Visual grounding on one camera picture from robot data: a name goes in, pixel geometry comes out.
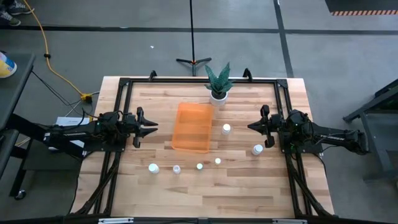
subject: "shoe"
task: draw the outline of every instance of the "shoe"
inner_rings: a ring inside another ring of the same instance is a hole
[[[34,11],[35,9],[33,8],[32,10],[29,10],[28,7],[26,7],[25,4],[14,1],[8,9],[7,12],[10,13],[13,16],[19,15],[19,14],[30,14]]]
[[[7,24],[7,25],[10,25],[10,26],[19,26],[21,24],[19,19],[16,19],[16,18],[12,17],[5,10],[0,11],[0,23],[1,24]]]

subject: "wooden table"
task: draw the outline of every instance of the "wooden table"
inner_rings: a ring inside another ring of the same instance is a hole
[[[104,77],[95,115],[113,111],[119,78]],[[311,118],[304,81],[287,80],[293,108]],[[120,162],[112,216],[294,217],[286,163],[277,134],[274,147],[264,148],[259,156],[251,154],[254,145],[264,145],[265,137],[247,125],[260,120],[259,110],[264,104],[269,105],[270,114],[277,113],[272,85],[235,84],[227,103],[215,109],[208,154],[171,148],[178,104],[209,103],[209,94],[199,83],[134,84],[129,111],[134,113],[141,106],[145,117],[159,124],[159,130],[145,137],[140,149],[132,146],[132,138],[128,140]],[[225,123],[233,129],[228,136],[221,134]],[[97,187],[103,156],[103,152],[95,152],[83,161],[72,211],[79,209]],[[214,163],[217,157],[222,160],[218,166]],[[198,162],[204,163],[203,170],[196,170]],[[148,171],[150,163],[158,164],[158,174]],[[326,210],[333,213],[322,163],[311,154],[303,155],[303,163],[308,187]],[[181,174],[172,172],[174,165],[181,167]],[[301,192],[298,195],[304,211]]]

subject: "tripod base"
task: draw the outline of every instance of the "tripod base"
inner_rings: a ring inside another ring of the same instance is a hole
[[[209,62],[209,61],[211,61],[211,58],[205,58],[205,59],[194,60],[194,61],[185,60],[185,59],[179,59],[179,58],[177,58],[175,60],[178,61],[178,62],[185,62],[185,63],[190,64],[192,66],[192,76],[195,77],[197,75],[197,65],[200,62]]]

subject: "gray floor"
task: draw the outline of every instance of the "gray floor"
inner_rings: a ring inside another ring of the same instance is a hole
[[[55,26],[189,27],[187,0],[31,0],[43,24]],[[286,29],[398,30],[398,16],[333,17],[322,0],[280,0]],[[209,28],[277,28],[272,0],[194,1],[195,25]],[[35,25],[31,16],[24,24]],[[85,92],[99,90],[105,75],[190,74],[175,58],[190,59],[190,35],[179,32],[46,32],[52,65]],[[231,75],[248,67],[255,77],[286,77],[279,34],[197,33],[197,58],[212,57],[215,70],[231,62]],[[314,122],[334,128],[361,128],[341,119],[398,77],[396,35],[288,35],[295,77],[304,78]],[[0,49],[37,54],[34,70],[68,100],[78,95],[54,77],[42,57],[38,31],[0,30]],[[205,75],[199,69],[199,75]],[[30,77],[16,109],[38,123],[51,124],[69,108]],[[366,185],[362,176],[378,170],[374,155],[327,150],[328,183],[337,215],[396,222],[398,190],[392,183]],[[19,161],[0,181],[0,219],[66,214],[76,171],[30,172],[22,201],[7,197]]]

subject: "orange translucent container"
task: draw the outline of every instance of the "orange translucent container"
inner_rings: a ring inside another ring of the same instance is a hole
[[[212,119],[213,106],[180,103],[172,139],[173,149],[207,153],[210,148]]]

